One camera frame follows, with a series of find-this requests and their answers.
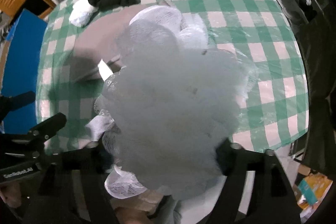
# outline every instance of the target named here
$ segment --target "green and white tablecloth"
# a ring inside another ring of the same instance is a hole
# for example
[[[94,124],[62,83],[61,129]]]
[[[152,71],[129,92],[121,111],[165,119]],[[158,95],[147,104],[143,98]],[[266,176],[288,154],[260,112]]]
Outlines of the green and white tablecloth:
[[[93,103],[103,85],[102,80],[69,82],[72,49],[84,30],[68,20],[76,1],[65,0],[50,14],[41,49],[37,120],[41,122],[57,112],[68,118],[58,137],[50,141],[53,149],[76,149],[86,142],[84,125],[95,116]],[[157,1],[141,0],[142,4]],[[233,141],[248,150],[262,151],[291,143],[307,131],[303,62],[293,32],[275,0],[172,2],[182,13],[198,13],[203,18],[209,43],[216,43],[219,49],[242,52],[259,69],[258,83],[248,99],[240,103],[240,125]],[[99,13],[93,20],[105,14]]]

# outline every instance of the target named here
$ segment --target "plastic tablecloth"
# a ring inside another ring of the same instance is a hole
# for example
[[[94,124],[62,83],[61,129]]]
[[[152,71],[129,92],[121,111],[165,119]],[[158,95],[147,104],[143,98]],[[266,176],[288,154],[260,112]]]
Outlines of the plastic tablecloth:
[[[57,112],[68,122],[50,139],[54,150],[78,149],[87,142],[84,126],[96,114],[93,103],[102,80],[70,82],[70,58],[84,30],[69,23],[72,5],[65,0],[49,15],[41,48],[37,84],[37,121]],[[141,0],[154,4],[159,0]],[[172,0],[182,13],[198,13],[208,27],[209,43],[245,54],[258,67],[258,83],[239,102],[239,128],[232,141],[248,150],[276,149],[308,128],[308,94],[303,62],[289,23],[276,0]],[[107,13],[98,13],[96,20]]]

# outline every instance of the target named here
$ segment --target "table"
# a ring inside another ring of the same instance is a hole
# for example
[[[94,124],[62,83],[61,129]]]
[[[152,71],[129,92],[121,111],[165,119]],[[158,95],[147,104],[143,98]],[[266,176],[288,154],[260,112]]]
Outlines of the table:
[[[41,49],[37,120],[62,112],[67,125],[50,140],[53,150],[77,149],[87,141],[84,126],[95,116],[93,103],[102,80],[84,84],[69,81],[76,37],[84,30],[68,21],[72,4],[65,0],[49,15]],[[159,0],[141,0],[142,4]],[[208,27],[209,43],[242,52],[259,71],[258,83],[240,103],[234,142],[263,151],[285,146],[308,128],[308,95],[303,62],[289,23],[275,0],[172,0],[182,13],[198,13]],[[99,13],[95,18],[106,15]]]

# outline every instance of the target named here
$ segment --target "blue box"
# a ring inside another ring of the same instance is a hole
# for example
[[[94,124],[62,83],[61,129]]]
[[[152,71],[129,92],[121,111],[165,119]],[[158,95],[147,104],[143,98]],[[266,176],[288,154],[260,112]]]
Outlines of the blue box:
[[[47,23],[24,9],[6,40],[10,42],[1,94],[9,97],[36,93],[40,51]],[[37,125],[35,103],[11,111],[3,120],[7,134],[25,134]]]

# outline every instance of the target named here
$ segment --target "checkered tablecloth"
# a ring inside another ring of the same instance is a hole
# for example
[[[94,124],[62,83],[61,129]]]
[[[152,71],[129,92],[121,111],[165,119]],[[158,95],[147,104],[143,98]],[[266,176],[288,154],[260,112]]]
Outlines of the checkered tablecloth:
[[[69,82],[70,58],[83,31],[69,23],[72,4],[65,0],[49,16],[41,49],[38,122],[64,113],[68,122],[52,149],[76,149],[88,138],[84,125],[95,116],[94,100],[102,80]],[[159,0],[141,0],[142,4]],[[275,0],[172,0],[182,13],[198,13],[209,31],[209,43],[241,52],[253,60],[259,80],[241,102],[239,129],[232,140],[246,149],[262,151],[287,145],[308,127],[308,96],[303,62],[287,19]],[[105,15],[99,13],[95,18]]]

